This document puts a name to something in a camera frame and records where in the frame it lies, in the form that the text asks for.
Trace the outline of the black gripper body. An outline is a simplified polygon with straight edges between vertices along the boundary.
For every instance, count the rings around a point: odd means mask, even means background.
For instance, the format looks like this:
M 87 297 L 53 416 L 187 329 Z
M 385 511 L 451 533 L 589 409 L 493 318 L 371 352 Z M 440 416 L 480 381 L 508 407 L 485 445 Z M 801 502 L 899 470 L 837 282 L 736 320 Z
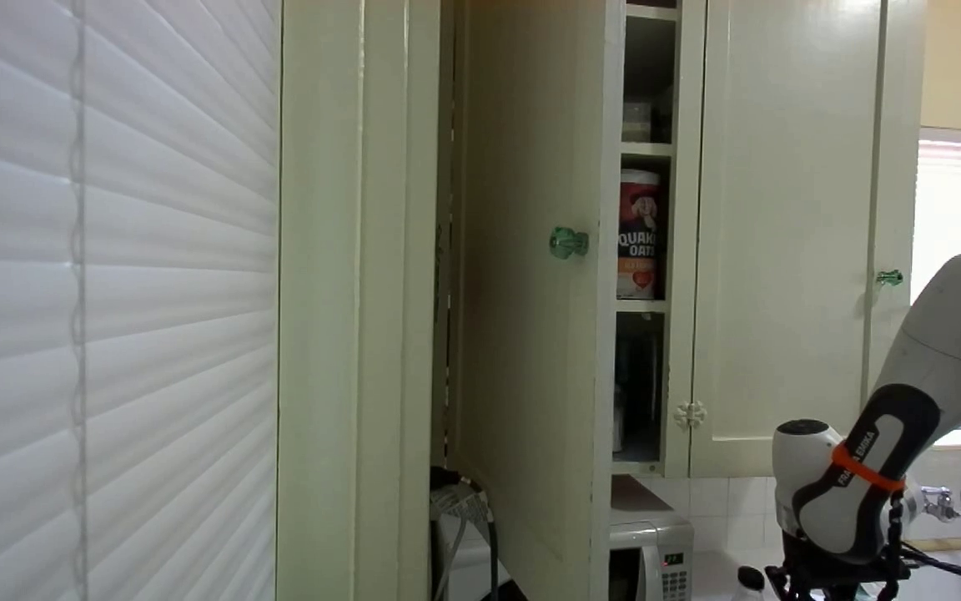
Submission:
M 780 601 L 857 601 L 869 584 L 879 584 L 879 601 L 891 601 L 911 576 L 900 559 L 845 564 L 833 558 L 788 558 L 764 569 Z

